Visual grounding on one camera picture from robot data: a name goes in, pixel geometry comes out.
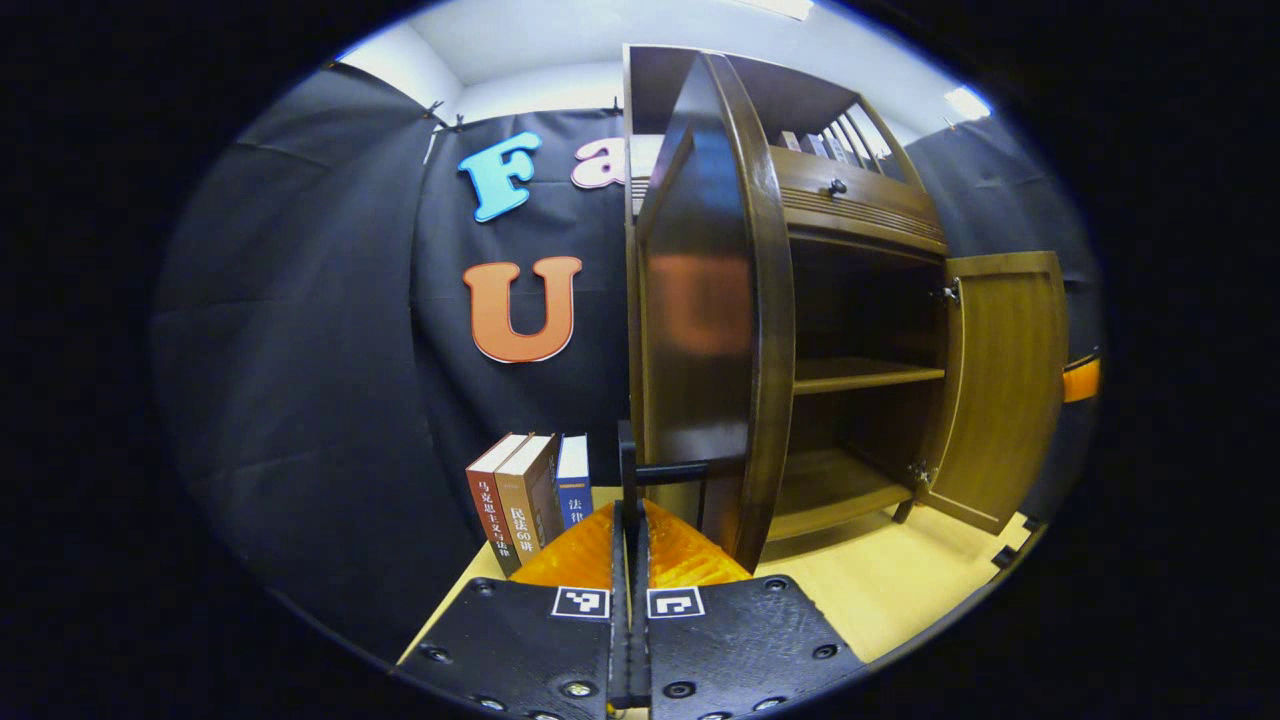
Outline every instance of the blue book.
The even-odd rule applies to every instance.
[[[586,436],[566,437],[561,442],[556,466],[556,492],[564,516],[564,529],[591,514],[591,477],[586,468]]]

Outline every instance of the book on shelf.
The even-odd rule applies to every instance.
[[[564,530],[556,497],[558,452],[559,436],[532,436],[493,473],[521,564]]]
[[[800,137],[800,151],[819,158],[827,156],[827,146],[822,143],[819,135],[804,135]]]
[[[564,437],[561,441],[559,462],[556,466],[556,493],[559,497],[566,530],[594,510],[591,475],[586,462],[586,436]]]
[[[849,158],[849,152],[845,146],[840,143],[840,140],[831,131],[826,131],[822,136],[823,142],[827,146],[827,156],[837,163],[845,163],[846,165],[852,163]]]
[[[511,577],[520,569],[521,560],[516,552],[513,537],[509,532],[506,514],[503,512],[502,497],[498,492],[498,482],[494,478],[497,470],[507,461],[531,434],[507,433],[506,437],[494,443],[475,462],[467,466],[467,484],[471,486],[471,500],[476,505],[476,514],[484,527],[484,534],[489,538],[489,546],[498,557],[502,571]]]
[[[773,145],[778,147],[786,147],[787,150],[795,150],[796,152],[801,152],[800,141],[796,138],[796,133],[788,129],[778,132],[778,136],[773,138]]]

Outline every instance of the brown book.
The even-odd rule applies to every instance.
[[[507,433],[484,455],[467,466],[467,484],[471,486],[471,500],[476,503],[476,514],[480,515],[480,524],[484,525],[484,534],[489,538],[493,553],[498,557],[498,565],[509,578],[520,569],[521,560],[516,552],[516,546],[509,532],[509,524],[502,509],[502,498],[498,492],[498,482],[493,471],[507,461],[530,436]]]
[[[778,136],[773,138],[773,145],[800,152],[800,141],[796,140],[796,133],[788,129],[780,131]]]
[[[534,436],[493,474],[521,564],[564,529],[556,497],[558,451],[558,436]]]

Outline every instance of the letter u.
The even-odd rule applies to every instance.
[[[573,337],[573,275],[577,258],[543,258],[534,274],[543,278],[547,322],[534,334],[511,328],[511,282],[520,277],[515,263],[486,263],[467,269],[462,282],[471,288],[471,338],[480,352],[499,363],[539,363],[552,357]]]

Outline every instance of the white ceiling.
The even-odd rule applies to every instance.
[[[905,41],[819,1],[804,22],[733,0],[452,0],[410,24],[465,86],[572,63],[621,61],[622,45],[680,45],[787,65],[867,96],[919,135],[956,122],[959,82]]]

